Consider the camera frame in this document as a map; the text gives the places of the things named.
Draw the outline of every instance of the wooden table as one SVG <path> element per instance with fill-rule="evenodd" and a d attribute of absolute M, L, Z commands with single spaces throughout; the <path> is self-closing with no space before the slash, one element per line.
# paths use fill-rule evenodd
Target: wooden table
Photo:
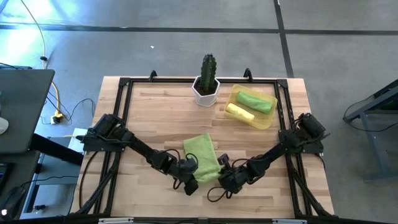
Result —
<path fill-rule="evenodd" d="M 104 77 L 93 124 L 104 113 L 112 113 L 120 77 Z M 295 117 L 310 112 L 304 80 L 288 79 Z M 223 108 L 232 84 L 221 84 L 218 101 L 211 108 L 198 106 L 190 83 L 135 83 L 127 117 L 127 127 L 139 139 L 155 149 L 174 148 L 183 155 L 183 140 L 209 133 L 217 156 L 227 153 L 231 160 L 263 154 L 278 141 L 280 129 L 277 113 L 267 130 L 258 130 L 239 121 L 225 118 Z M 244 84 L 274 96 L 267 84 Z M 280 91 L 285 109 L 285 98 Z M 71 212 L 78 210 L 81 173 L 91 155 L 85 156 Z M 88 168 L 83 184 L 83 203 L 98 185 L 104 153 L 99 152 Z M 320 158 L 303 154 L 307 184 L 326 211 L 333 213 L 325 171 Z M 253 185 L 244 185 L 231 199 L 207 201 L 207 191 L 217 180 L 201 185 L 191 196 L 183 187 L 173 190 L 173 178 L 153 170 L 133 150 L 125 150 L 119 166 L 112 216 L 129 217 L 213 217 L 213 218 L 289 218 L 294 217 L 285 159 L 272 163 L 265 177 Z M 221 195 L 222 191 L 213 192 Z M 102 207 L 106 204 L 104 194 Z M 300 208 L 303 197 L 298 190 Z"/>

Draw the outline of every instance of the transparent yellow container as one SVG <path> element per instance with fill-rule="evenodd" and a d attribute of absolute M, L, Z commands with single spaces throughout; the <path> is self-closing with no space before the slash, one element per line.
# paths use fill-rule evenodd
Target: transparent yellow container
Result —
<path fill-rule="evenodd" d="M 251 109 L 250 107 L 245 106 L 245 105 L 243 105 L 241 103 L 238 103 L 236 101 L 236 96 L 238 95 L 239 91 L 242 91 L 244 93 L 247 93 L 247 94 L 250 94 L 252 96 L 255 96 L 255 97 L 257 97 L 257 98 L 259 98 L 261 100 L 266 100 L 268 102 L 271 102 L 272 105 L 271 105 L 270 112 L 268 114 L 265 114 L 265 113 L 260 112 L 258 110 Z M 238 121 L 245 122 L 245 123 L 247 123 L 247 124 L 249 124 L 249 125 L 251 125 L 251 126 L 253 126 L 255 128 L 258 128 L 258 129 L 267 129 L 271 125 L 272 118 L 274 117 L 274 113 L 275 113 L 277 102 L 278 102 L 278 99 L 273 97 L 273 96 L 261 93 L 259 91 L 252 90 L 252 89 L 250 89 L 248 87 L 245 87 L 245 86 L 234 85 L 232 87 L 231 94 L 229 94 L 228 101 L 225 104 L 224 115 L 226 117 L 228 117 L 228 118 L 233 118 L 233 119 L 236 119 Z M 238 107 L 246 110 L 247 112 L 253 114 L 254 115 L 254 120 L 249 121 L 249 120 L 247 120 L 247 119 L 245 119 L 245 118 L 243 118 L 241 116 L 238 116 L 238 115 L 231 114 L 231 113 L 227 112 L 226 111 L 226 107 L 230 103 L 233 103 L 236 106 L 238 106 Z"/>

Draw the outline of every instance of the green towel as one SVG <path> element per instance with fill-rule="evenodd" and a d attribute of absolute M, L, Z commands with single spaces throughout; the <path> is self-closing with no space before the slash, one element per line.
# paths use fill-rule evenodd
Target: green towel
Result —
<path fill-rule="evenodd" d="M 198 169 L 193 176 L 198 183 L 206 183 L 220 176 L 216 153 L 209 134 L 202 134 L 184 141 L 185 154 L 192 153 L 198 158 Z"/>
<path fill-rule="evenodd" d="M 236 96 L 236 101 L 265 114 L 270 112 L 272 106 L 271 102 L 260 100 L 259 98 L 244 93 L 242 91 L 239 91 L 238 95 Z"/>

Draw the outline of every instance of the gray floor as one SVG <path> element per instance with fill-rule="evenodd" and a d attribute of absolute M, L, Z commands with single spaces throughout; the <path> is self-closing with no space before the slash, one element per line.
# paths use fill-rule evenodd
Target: gray floor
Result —
<path fill-rule="evenodd" d="M 25 1 L 46 24 L 278 28 L 272 0 Z M 398 2 L 392 0 L 280 0 L 280 6 L 286 29 L 398 29 Z M 18 0 L 10 0 L 0 21 L 31 19 Z M 249 67 L 255 77 L 286 77 L 279 34 L 45 31 L 44 35 L 49 68 L 56 71 L 54 81 L 69 110 L 83 98 L 96 101 L 105 75 L 149 75 L 151 70 L 159 75 L 198 75 L 201 59 L 210 52 L 217 59 L 218 76 L 239 77 Z M 0 42 L 0 62 L 40 68 L 42 43 L 36 30 L 0 30 Z M 397 222 L 398 181 L 364 184 L 365 175 L 378 171 L 374 154 L 366 135 L 341 118 L 350 104 L 397 79 L 398 36 L 287 35 L 287 43 L 294 75 L 305 79 L 312 112 L 331 132 L 324 140 L 325 162 L 336 214 Z M 39 123 L 36 132 L 64 136 L 74 128 L 87 128 L 90 107 L 88 102 L 80 105 L 69 126 Z M 42 112 L 45 122 L 53 111 L 47 103 Z M 397 131 L 378 135 L 389 143 L 384 147 L 396 148 Z"/>

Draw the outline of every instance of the hexagonal pot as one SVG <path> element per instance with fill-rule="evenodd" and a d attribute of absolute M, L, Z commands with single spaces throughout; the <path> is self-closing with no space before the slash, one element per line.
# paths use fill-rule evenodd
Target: hexagonal pot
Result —
<path fill-rule="evenodd" d="M 199 80 L 200 80 L 200 76 L 197 76 L 195 81 L 192 84 L 192 90 L 193 90 L 193 92 L 195 94 L 195 97 L 197 99 L 197 104 L 200 105 L 200 106 L 204 106 L 204 107 L 210 107 L 211 105 L 213 105 L 217 101 L 218 90 L 220 89 L 220 82 L 217 79 L 215 79 L 215 81 L 217 82 L 216 91 L 213 94 L 202 96 L 195 89 L 195 85 L 197 84 L 197 82 L 199 82 Z"/>

